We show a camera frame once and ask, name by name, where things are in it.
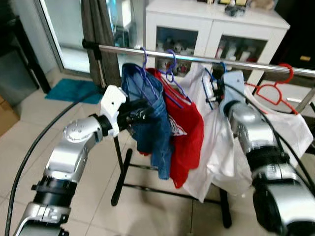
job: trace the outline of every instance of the printed graphic on shirt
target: printed graphic on shirt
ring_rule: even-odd
[[[176,121],[173,119],[173,117],[168,115],[168,118],[169,118],[169,122],[171,124],[172,136],[187,135],[185,130],[180,125],[178,125],[176,123]]]

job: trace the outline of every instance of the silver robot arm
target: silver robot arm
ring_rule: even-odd
[[[89,151],[103,136],[116,137],[130,124],[145,121],[152,111],[145,100],[126,102],[126,95],[120,88],[108,86],[101,100],[101,116],[76,120],[64,128],[42,180],[32,186],[36,196],[27,205],[14,235],[68,236],[60,226],[68,221],[70,203]]]
[[[95,117],[77,120],[65,127],[42,180],[32,187],[32,190],[37,191],[36,196],[27,205],[14,235],[47,235],[48,232],[56,236],[67,235],[57,226],[67,222],[71,211],[70,203],[87,163],[89,151],[102,138],[102,127]]]
[[[226,84],[235,87],[243,81],[239,72],[230,73],[223,78]],[[289,156],[280,151],[272,128],[228,86],[225,94],[229,95],[221,110],[247,157],[259,224],[282,236],[315,235],[315,197],[290,165]]]

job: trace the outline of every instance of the curtain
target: curtain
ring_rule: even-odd
[[[105,0],[81,0],[83,35],[87,41],[114,45],[110,19]],[[107,85],[121,86],[117,54],[101,52],[102,69]],[[88,49],[90,75],[96,85],[100,85],[100,73],[93,50]]]

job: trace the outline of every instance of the jeans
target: jeans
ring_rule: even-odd
[[[150,83],[143,79],[142,68],[136,64],[126,63],[122,69],[122,89],[130,101],[146,98],[154,109],[148,123],[133,124],[132,137],[137,141],[139,152],[152,153],[151,165],[158,168],[160,179],[169,179],[173,147],[170,143],[171,126],[168,121],[166,105],[163,99],[163,84],[146,72]]]

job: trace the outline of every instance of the white shirt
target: white shirt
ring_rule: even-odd
[[[230,194],[241,194],[252,184],[248,162],[238,139],[233,138],[229,122],[222,117],[218,106],[212,111],[203,90],[201,78],[207,76],[204,67],[198,65],[192,69],[181,82],[188,96],[195,102],[204,120],[204,139],[201,147],[200,161],[197,169],[190,170],[183,187],[199,201],[203,202],[211,183]],[[301,157],[313,141],[313,136],[301,115],[283,114],[268,109],[252,96],[248,89],[245,95],[260,109],[267,112],[267,118],[275,129],[288,141]],[[292,165],[297,162],[290,155]]]

